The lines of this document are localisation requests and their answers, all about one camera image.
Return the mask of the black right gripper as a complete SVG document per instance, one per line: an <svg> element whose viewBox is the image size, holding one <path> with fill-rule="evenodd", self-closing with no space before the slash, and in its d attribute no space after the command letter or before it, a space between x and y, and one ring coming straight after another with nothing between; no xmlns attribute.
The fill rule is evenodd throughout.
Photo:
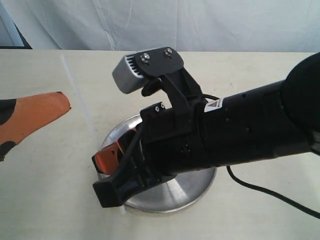
<svg viewBox="0 0 320 240"><path fill-rule="evenodd" d="M93 183L102 208L120 207L131 197L168 182L178 174L208 167L201 129L205 104L205 101L192 101L165 109L156 103L142 109L139 131L142 132L140 147L144 163L132 159L121 162L137 133L136 127L92 156L99 174L111 174Z"/></svg>

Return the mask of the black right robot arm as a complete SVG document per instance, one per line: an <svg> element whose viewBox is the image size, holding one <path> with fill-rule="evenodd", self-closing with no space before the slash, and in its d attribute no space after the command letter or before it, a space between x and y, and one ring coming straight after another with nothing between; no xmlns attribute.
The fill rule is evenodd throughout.
<svg viewBox="0 0 320 240"><path fill-rule="evenodd" d="M124 56L112 76L125 94L164 91L171 107L142 109L141 123L92 157L105 175L93 184L104 208L181 173L320 152L318 53L284 80L225 98L204 94L166 47Z"/></svg>

